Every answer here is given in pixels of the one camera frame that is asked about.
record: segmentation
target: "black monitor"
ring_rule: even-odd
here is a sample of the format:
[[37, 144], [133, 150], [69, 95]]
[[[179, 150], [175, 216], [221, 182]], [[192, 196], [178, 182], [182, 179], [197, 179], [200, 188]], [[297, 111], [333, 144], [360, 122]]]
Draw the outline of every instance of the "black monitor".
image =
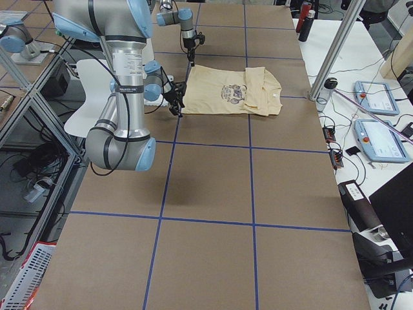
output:
[[369, 199], [399, 252], [353, 234], [361, 272], [377, 298], [394, 294], [397, 288], [411, 291], [410, 282], [400, 285], [413, 269], [413, 163]]
[[413, 268], [413, 163], [370, 196], [379, 220]]

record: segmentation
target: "black bottle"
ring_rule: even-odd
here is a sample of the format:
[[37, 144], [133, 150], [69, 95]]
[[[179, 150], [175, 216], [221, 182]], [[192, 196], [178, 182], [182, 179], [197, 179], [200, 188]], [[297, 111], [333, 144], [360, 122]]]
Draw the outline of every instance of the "black bottle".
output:
[[301, 42], [307, 41], [308, 35], [310, 34], [312, 22], [314, 21], [315, 14], [316, 14], [316, 11], [314, 10], [310, 10], [308, 12], [307, 17], [304, 19], [303, 26], [301, 27], [298, 41], [301, 41]]

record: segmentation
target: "brown cardboard table surface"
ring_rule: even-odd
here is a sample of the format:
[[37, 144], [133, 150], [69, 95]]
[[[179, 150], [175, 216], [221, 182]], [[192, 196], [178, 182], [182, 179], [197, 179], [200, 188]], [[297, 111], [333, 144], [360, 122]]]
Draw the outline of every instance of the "brown cardboard table surface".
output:
[[[267, 67], [281, 113], [149, 114], [153, 167], [87, 172], [32, 310], [369, 309], [288, 9], [179, 6], [206, 35], [196, 63]], [[185, 79], [179, 27], [154, 30]]]

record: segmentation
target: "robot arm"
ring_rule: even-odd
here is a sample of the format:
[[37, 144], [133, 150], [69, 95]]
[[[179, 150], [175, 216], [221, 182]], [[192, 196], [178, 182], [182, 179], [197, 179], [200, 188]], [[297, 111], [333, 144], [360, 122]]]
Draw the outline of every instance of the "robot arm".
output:
[[144, 122], [142, 49], [152, 36], [146, 0], [55, 0], [54, 21], [64, 35], [89, 42], [104, 37], [112, 53], [115, 85], [95, 127], [86, 155], [104, 169], [145, 171], [156, 141]]
[[181, 25], [181, 36], [183, 46], [187, 49], [186, 56], [191, 64], [195, 65], [195, 49], [198, 45], [205, 43], [205, 36], [202, 32], [197, 33], [194, 29], [192, 20], [192, 11], [190, 8], [182, 8], [178, 11], [173, 11], [172, 0], [161, 0], [160, 13], [157, 14], [156, 20], [159, 26]]
[[7, 19], [0, 23], [0, 46], [7, 52], [20, 53], [25, 59], [40, 54], [40, 48], [20, 19]]
[[175, 116], [182, 117], [181, 108], [185, 108], [183, 96], [186, 91], [186, 83], [169, 81], [163, 67], [155, 60], [145, 65], [145, 73], [145, 99], [155, 101], [162, 94], [168, 101], [169, 111]]

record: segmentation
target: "sticker label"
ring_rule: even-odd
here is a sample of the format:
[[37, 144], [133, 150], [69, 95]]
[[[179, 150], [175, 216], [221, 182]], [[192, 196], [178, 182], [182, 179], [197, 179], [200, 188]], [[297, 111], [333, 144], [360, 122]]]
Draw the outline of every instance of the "sticker label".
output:
[[363, 194], [360, 192], [356, 184], [347, 184], [346, 188], [348, 192], [350, 193], [351, 197], [353, 197], [354, 200], [360, 200], [363, 199]]
[[132, 53], [113, 53], [114, 74], [117, 76], [141, 75], [142, 55]]

